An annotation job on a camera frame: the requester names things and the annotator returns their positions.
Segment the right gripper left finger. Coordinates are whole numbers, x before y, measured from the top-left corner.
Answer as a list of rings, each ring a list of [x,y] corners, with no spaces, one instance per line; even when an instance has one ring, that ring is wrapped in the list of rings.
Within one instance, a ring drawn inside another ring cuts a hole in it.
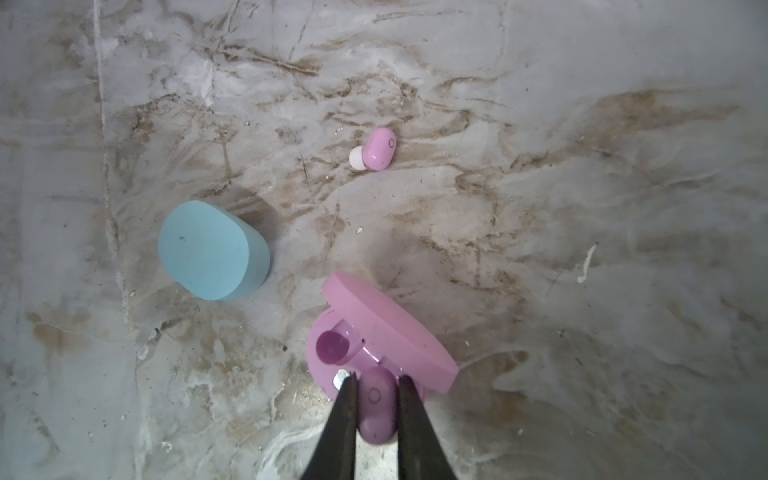
[[[301,480],[352,480],[355,475],[358,380],[344,379]]]

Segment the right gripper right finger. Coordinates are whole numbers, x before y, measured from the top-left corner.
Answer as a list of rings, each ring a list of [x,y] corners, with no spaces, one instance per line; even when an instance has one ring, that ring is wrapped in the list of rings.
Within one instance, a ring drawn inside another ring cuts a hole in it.
[[[398,380],[397,423],[400,480],[457,479],[409,376]]]

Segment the pink earbud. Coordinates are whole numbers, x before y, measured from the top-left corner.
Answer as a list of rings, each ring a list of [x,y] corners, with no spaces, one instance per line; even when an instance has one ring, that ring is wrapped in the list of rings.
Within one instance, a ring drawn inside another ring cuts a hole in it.
[[[389,442],[397,430],[398,387],[394,375],[377,366],[359,380],[358,431],[372,445]]]
[[[356,171],[382,171],[387,169],[395,155],[397,137],[385,127],[375,129],[366,143],[353,148],[348,156],[350,166]]]

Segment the pink earbud charging case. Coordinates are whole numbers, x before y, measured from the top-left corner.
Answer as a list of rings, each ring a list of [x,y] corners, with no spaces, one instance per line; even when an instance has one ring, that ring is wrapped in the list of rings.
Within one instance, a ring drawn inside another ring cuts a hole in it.
[[[340,371],[358,376],[381,366],[409,376],[422,399],[446,394],[459,368],[446,348],[415,317],[368,281],[342,270],[322,286],[329,304],[311,327],[306,344],[309,372],[332,400]]]

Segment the blue earbud charging case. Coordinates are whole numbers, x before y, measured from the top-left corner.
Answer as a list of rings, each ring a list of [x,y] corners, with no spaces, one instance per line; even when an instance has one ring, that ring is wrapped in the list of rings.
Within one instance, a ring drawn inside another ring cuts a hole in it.
[[[252,294],[271,267],[268,243],[255,228],[199,200],[180,204],[166,217],[158,254],[174,280],[208,301]]]

